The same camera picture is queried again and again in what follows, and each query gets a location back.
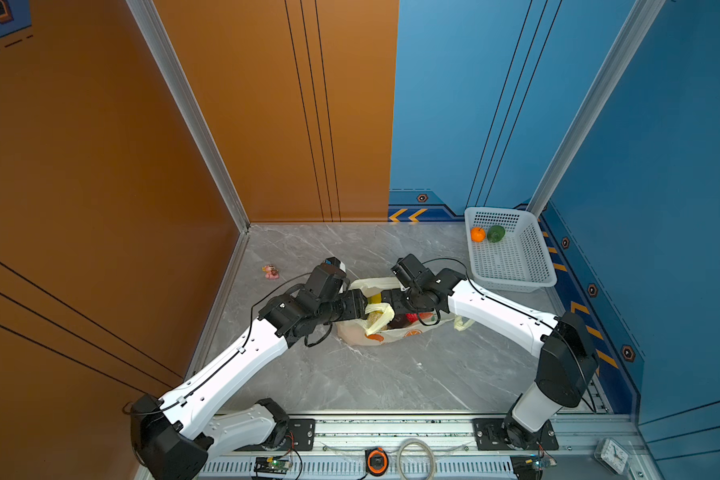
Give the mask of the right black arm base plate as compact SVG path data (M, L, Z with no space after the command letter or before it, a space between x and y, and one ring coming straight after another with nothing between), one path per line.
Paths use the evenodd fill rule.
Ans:
M556 432L547 420L538 432L526 431L514 420L476 418L472 420L473 433L479 451L559 449Z

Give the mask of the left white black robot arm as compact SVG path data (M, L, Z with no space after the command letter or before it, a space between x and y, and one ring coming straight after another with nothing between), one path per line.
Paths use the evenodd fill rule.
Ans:
M192 479L206 462L243 447L288 444L288 414L265 398L234 414L220 409L260 369L319 325L360 319L359 290L314 296L306 289L270 299L244 333L193 377L131 406L131 446L155 479Z

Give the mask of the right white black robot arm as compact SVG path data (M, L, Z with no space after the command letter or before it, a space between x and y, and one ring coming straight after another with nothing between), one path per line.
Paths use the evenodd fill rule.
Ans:
M525 307L449 268L433 274L426 267L412 273L397 267L395 273L401 286L381 292L381 301L395 313L452 313L512 340L538 360L535 379L502 421L502 436L511 448L536 447L554 415L580 404L599 368L581 317Z

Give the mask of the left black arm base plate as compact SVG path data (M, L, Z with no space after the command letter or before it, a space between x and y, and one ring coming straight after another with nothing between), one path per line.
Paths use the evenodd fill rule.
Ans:
M295 449L301 453L314 448L316 420L313 418L290 419L287 424L278 423L270 436L258 448L267 451Z

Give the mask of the printed translucent plastic bag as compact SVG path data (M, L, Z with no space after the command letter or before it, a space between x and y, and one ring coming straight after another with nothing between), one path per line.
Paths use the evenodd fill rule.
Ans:
M394 277L358 279L349 288L360 291L369 301L366 317L337 322L338 336L351 346L378 346L390 344L407 337L420 335L441 326L451 325L456 331L469 329L474 321L453 313L434 312L406 314L394 310L389 302L382 299L382 291L402 285Z

